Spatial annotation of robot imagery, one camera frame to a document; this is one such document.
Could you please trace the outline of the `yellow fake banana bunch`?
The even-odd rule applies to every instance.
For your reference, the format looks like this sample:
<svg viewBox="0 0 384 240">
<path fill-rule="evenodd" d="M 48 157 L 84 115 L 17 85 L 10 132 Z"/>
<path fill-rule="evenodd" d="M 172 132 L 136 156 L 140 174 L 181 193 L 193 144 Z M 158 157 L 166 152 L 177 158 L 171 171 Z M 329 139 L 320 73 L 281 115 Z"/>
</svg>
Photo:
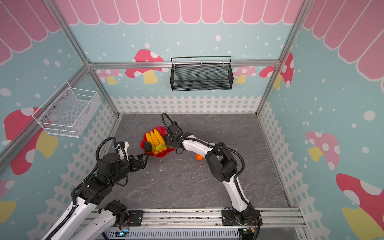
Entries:
<svg viewBox="0 0 384 240">
<path fill-rule="evenodd" d="M 158 129 L 153 129 L 149 131 L 145 135 L 147 142 L 152 144 L 152 154 L 155 156 L 160 156 L 161 154 L 165 154 L 168 147 L 163 138 L 163 135 Z"/>
</svg>

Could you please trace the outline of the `orange fake orange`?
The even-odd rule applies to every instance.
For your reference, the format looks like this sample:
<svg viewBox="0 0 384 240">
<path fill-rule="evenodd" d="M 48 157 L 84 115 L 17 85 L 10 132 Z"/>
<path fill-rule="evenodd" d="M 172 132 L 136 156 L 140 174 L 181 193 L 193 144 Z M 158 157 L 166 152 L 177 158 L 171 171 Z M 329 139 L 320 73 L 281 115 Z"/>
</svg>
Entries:
<svg viewBox="0 0 384 240">
<path fill-rule="evenodd" d="M 196 154 L 196 159 L 197 159 L 198 161 L 202 161 L 202 160 L 204 160 L 205 158 L 204 158 L 203 156 L 199 155 L 199 154 Z"/>
</svg>

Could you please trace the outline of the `dark fake avocado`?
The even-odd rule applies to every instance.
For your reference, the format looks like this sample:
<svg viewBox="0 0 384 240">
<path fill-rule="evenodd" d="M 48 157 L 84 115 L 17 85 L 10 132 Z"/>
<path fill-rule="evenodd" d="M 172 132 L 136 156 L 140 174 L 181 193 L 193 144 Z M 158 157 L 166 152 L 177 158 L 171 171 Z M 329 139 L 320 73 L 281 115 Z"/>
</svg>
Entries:
<svg viewBox="0 0 384 240">
<path fill-rule="evenodd" d="M 149 153 L 153 149 L 152 144 L 150 142 L 144 142 L 143 148 L 144 148 L 145 153 Z"/>
</svg>

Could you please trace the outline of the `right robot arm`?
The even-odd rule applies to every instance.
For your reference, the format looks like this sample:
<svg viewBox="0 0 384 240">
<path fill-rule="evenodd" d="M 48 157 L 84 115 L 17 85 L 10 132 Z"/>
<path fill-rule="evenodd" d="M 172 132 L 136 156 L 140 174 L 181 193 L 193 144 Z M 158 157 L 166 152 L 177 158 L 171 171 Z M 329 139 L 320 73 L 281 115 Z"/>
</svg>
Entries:
<svg viewBox="0 0 384 240">
<path fill-rule="evenodd" d="M 196 138 L 190 133 L 184 133 L 177 122 L 166 113 L 161 118 L 168 133 L 167 143 L 176 151 L 181 149 L 198 154 L 206 160 L 212 175 L 223 183 L 231 199 L 230 210 L 241 226 L 251 226 L 241 230 L 243 236 L 253 235 L 256 239 L 263 224 L 259 210 L 256 210 L 240 185 L 239 176 L 245 170 L 244 158 L 234 149 L 227 147 L 224 143 L 208 143 Z"/>
</svg>

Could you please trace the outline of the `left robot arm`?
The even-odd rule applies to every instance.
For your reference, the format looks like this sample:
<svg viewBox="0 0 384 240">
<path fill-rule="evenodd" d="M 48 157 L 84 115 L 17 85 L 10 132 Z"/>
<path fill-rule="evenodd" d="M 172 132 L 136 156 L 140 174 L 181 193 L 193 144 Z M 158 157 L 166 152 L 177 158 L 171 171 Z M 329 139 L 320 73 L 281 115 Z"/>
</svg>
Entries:
<svg viewBox="0 0 384 240">
<path fill-rule="evenodd" d="M 147 165 L 149 153 L 134 157 L 127 155 L 127 142 L 115 137 L 102 141 L 96 150 L 96 165 L 86 178 L 71 192 L 71 204 L 59 220 L 43 237 L 44 240 L 68 240 L 85 218 L 112 192 L 114 185 L 128 173 L 137 172 Z"/>
</svg>

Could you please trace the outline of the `red flower-shaped fruit bowl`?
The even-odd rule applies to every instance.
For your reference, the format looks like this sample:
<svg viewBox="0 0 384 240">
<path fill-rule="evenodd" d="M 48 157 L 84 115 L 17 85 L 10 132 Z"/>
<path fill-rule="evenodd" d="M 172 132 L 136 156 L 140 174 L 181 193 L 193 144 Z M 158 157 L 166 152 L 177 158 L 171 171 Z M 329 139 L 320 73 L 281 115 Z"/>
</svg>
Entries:
<svg viewBox="0 0 384 240">
<path fill-rule="evenodd" d="M 149 153 L 150 157 L 163 158 L 168 153 L 173 152 L 174 148 L 166 145 L 167 131 L 164 127 L 156 127 L 152 131 L 144 134 L 140 147 Z"/>
</svg>

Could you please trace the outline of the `black mesh wall basket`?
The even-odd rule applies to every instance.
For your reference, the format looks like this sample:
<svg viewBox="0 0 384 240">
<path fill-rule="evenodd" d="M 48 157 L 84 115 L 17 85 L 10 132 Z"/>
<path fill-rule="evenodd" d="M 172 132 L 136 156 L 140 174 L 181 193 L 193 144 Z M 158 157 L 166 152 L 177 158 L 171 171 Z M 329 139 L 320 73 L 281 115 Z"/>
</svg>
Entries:
<svg viewBox="0 0 384 240">
<path fill-rule="evenodd" d="M 171 58 L 173 91 L 231 90 L 234 82 L 231 56 Z"/>
</svg>

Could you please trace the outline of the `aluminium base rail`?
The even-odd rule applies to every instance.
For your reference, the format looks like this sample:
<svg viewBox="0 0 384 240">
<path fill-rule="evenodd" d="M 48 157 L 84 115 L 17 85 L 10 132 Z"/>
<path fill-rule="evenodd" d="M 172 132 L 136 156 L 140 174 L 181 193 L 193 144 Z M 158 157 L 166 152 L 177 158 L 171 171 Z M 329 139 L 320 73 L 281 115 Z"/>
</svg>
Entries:
<svg viewBox="0 0 384 240">
<path fill-rule="evenodd" d="M 142 209 L 129 229 L 224 228 L 221 208 Z M 303 228 L 306 226 L 298 208 L 260 208 L 263 228 Z"/>
</svg>

